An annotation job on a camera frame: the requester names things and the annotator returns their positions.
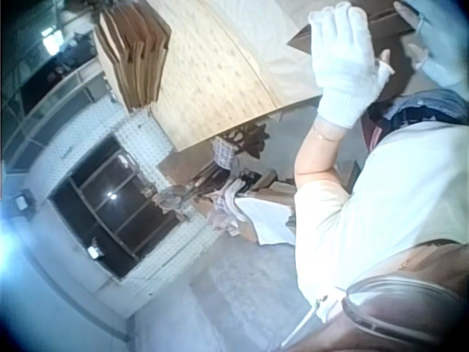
wall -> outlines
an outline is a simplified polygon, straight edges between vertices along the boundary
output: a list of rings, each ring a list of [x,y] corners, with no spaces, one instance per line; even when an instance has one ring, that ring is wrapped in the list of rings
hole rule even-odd
[[[219,236],[203,216],[188,209],[190,221],[174,229],[121,282],[93,262],[68,230],[49,194],[66,174],[107,135],[113,133],[158,190],[169,186],[156,166],[172,146],[146,111],[126,117],[121,106],[104,97],[60,131],[31,168],[25,182],[37,199],[34,236],[25,241],[38,260],[46,250],[75,281],[122,317],[130,317],[167,282],[184,271]]]
[[[125,330],[125,321],[102,304],[94,312],[101,319],[113,315],[114,325],[91,318],[76,298],[86,299],[89,306],[93,298],[66,276],[62,284],[74,297],[57,287],[15,233],[14,227],[2,224],[1,321],[16,342],[26,351],[127,351],[127,335],[117,331]]]

wooden board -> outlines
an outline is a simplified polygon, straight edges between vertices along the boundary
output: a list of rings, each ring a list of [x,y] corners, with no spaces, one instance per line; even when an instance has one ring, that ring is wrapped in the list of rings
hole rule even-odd
[[[152,113],[183,150],[277,106],[258,70],[200,0],[148,0],[171,28],[160,95]]]

sleeve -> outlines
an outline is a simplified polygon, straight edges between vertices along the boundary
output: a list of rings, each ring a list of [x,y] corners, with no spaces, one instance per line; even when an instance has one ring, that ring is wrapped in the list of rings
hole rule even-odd
[[[342,209],[349,198],[328,180],[307,183],[295,195],[298,287],[311,305],[334,287],[342,251]]]

person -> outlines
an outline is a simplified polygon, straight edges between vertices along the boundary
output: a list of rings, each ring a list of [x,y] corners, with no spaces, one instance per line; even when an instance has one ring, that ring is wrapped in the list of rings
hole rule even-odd
[[[326,324],[292,350],[431,345],[444,329],[429,319],[467,295],[461,288],[468,273],[467,103],[454,91],[436,89],[370,108],[394,69],[388,50],[375,59],[366,13],[342,2],[312,12],[309,22],[323,96],[295,161],[295,259],[298,286]],[[348,194],[333,165],[341,140],[367,110],[382,130]],[[454,271],[443,270],[445,276],[436,262],[455,265]],[[371,287],[408,294],[397,299]],[[350,297],[357,294],[362,299],[354,304]],[[426,307],[437,308],[417,309],[418,297],[434,299]],[[389,316],[393,310],[408,315],[410,308],[415,320],[403,331],[400,315]]]

white pegboard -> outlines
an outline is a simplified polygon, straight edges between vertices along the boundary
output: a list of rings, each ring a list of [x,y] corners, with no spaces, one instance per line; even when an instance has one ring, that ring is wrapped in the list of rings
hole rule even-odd
[[[39,207],[73,167],[110,133],[134,158],[149,182],[158,190],[169,186],[157,168],[172,149],[164,132],[146,111],[128,117],[120,105],[106,96],[66,125],[32,166],[25,187],[31,189]],[[190,220],[171,231],[121,282],[105,286],[95,294],[128,317],[154,297],[165,283],[181,274],[220,235],[192,207],[188,207],[188,213]],[[73,251],[73,248],[61,250]]]

